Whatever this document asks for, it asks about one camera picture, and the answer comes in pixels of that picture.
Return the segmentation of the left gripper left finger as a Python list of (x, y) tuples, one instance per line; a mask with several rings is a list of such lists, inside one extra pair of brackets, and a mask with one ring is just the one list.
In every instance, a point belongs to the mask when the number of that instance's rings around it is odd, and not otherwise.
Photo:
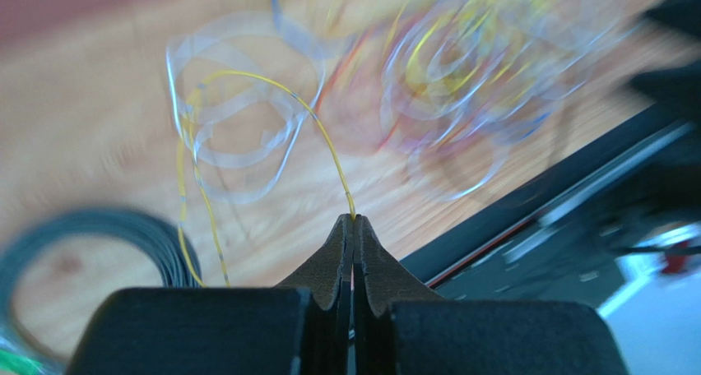
[(130, 288), (99, 307), (70, 374), (343, 374), (354, 229), (271, 288)]

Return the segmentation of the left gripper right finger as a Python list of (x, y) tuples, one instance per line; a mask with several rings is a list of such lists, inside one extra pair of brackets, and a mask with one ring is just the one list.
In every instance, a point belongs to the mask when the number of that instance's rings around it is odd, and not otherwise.
[(610, 328), (580, 303), (457, 301), (414, 277), (353, 222), (359, 374), (626, 374)]

